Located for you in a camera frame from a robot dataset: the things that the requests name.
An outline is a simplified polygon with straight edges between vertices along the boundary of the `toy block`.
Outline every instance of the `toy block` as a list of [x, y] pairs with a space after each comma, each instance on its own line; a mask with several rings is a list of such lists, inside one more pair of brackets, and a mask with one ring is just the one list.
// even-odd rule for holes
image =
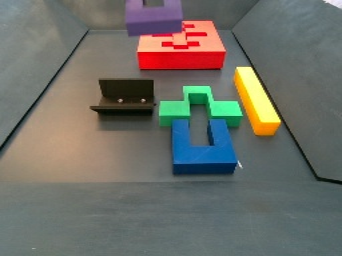
[[281, 118], [251, 67], [238, 67], [234, 82], [255, 135], [275, 134]]
[[187, 101], [161, 101], [159, 125], [171, 126], [174, 119], [190, 119], [190, 104]]
[[145, 0], [126, 0], [129, 36], [182, 32], [181, 0], [165, 0], [163, 6], [149, 7]]
[[205, 104], [210, 119], [225, 119], [238, 127], [242, 111], [237, 101], [215, 101], [210, 86], [183, 86], [183, 101], [161, 101], [159, 125], [171, 126], [174, 119], [190, 119], [190, 104]]
[[183, 21], [183, 31], [141, 36], [141, 69], [221, 69], [226, 49], [213, 21]]
[[238, 160], [225, 120], [209, 121], [210, 146], [193, 146], [189, 120], [173, 121], [174, 174], [234, 173]]
[[154, 80], [135, 78], [99, 79], [102, 100], [90, 108], [99, 114], [153, 114]]

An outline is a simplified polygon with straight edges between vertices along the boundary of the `plastic block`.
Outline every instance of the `plastic block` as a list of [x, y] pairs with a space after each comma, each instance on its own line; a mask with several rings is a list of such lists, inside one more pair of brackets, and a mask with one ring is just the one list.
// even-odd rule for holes
[[145, 6], [143, 0], [126, 0], [129, 36], [182, 32], [181, 0], [165, 0], [165, 6]]
[[215, 101], [210, 86], [183, 86], [183, 95], [183, 101], [161, 101], [161, 126], [171, 126], [174, 119], [190, 119], [190, 104], [206, 104], [210, 119], [225, 119], [229, 127], [239, 126], [243, 117], [239, 103]]
[[238, 160], [225, 120], [209, 121], [210, 146], [193, 146], [189, 120], [173, 121], [174, 174], [234, 173]]
[[171, 126], [174, 119], [190, 119], [190, 105], [186, 101], [161, 102], [159, 125]]
[[182, 33], [141, 36], [141, 69], [221, 69], [225, 57], [213, 21], [185, 21]]
[[254, 134], [261, 136], [274, 135], [281, 125], [281, 118], [251, 67], [237, 68], [234, 82]]

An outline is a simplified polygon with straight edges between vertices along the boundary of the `purple block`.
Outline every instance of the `purple block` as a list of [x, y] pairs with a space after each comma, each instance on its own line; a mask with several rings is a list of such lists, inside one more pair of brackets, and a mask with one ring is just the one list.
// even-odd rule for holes
[[146, 7], [143, 0], [126, 0], [129, 36], [182, 32], [181, 0], [165, 0], [165, 6]]

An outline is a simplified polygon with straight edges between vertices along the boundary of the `gray floor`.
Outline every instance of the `gray floor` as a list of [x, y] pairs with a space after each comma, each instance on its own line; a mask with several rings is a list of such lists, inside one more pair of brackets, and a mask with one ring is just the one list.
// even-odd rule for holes
[[[0, 152], [4, 255], [338, 255], [342, 190], [314, 180], [285, 125], [254, 136], [231, 130], [243, 169], [171, 174], [170, 128], [153, 117], [99, 117], [99, 77], [151, 77], [157, 100], [210, 84], [238, 100], [234, 69], [249, 65], [231, 32], [222, 71], [139, 71], [137, 38], [86, 37]], [[206, 113], [193, 107], [193, 141], [206, 143]]]

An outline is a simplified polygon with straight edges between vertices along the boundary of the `gray wall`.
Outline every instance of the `gray wall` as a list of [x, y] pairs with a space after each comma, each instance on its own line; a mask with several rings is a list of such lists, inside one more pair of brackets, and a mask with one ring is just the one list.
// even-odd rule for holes
[[0, 13], [2, 147], [87, 27], [54, 0], [0, 0]]
[[262, 0], [233, 32], [316, 174], [342, 181], [342, 11]]
[[[59, 0], [91, 29], [126, 29], [124, 0]], [[214, 20], [231, 29], [259, 0], [182, 0], [185, 19]]]

